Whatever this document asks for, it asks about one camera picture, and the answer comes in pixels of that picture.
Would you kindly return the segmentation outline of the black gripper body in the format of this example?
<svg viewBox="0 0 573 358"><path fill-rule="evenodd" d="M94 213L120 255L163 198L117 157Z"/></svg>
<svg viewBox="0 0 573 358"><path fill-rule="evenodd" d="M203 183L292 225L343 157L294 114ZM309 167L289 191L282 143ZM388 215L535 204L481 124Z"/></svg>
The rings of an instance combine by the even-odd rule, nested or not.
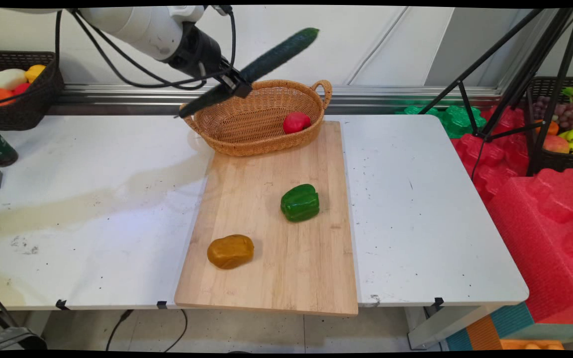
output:
<svg viewBox="0 0 573 358"><path fill-rule="evenodd" d="M220 45L211 36L198 29L192 22L184 22L182 31L177 49L167 59L167 64L171 68L193 79L228 73L230 64L221 55Z"/></svg>

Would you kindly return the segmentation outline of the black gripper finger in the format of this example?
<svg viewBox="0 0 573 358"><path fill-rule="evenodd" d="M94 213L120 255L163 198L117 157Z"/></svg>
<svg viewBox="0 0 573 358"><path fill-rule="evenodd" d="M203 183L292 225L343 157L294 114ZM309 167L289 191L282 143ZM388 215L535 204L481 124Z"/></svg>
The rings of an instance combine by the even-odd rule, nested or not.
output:
<svg viewBox="0 0 573 358"><path fill-rule="evenodd" d="M217 77L217 80L229 96L246 98L252 91L252 84L240 77Z"/></svg>
<svg viewBox="0 0 573 358"><path fill-rule="evenodd" d="M229 63L227 59L221 59L221 83L222 84L238 84L248 83L248 80L241 76L234 66Z"/></svg>

